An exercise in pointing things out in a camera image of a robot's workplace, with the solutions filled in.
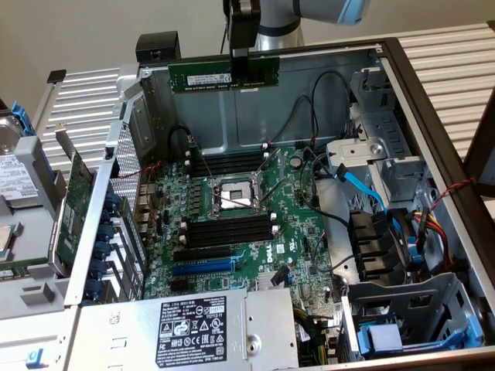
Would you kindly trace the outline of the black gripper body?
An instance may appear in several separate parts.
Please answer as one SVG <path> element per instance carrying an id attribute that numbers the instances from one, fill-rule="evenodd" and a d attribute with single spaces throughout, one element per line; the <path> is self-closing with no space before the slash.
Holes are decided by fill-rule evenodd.
<path id="1" fill-rule="evenodd" d="M 224 15 L 227 21 L 227 38 L 230 49 L 254 47 L 261 21 L 258 0 L 225 0 Z"/>

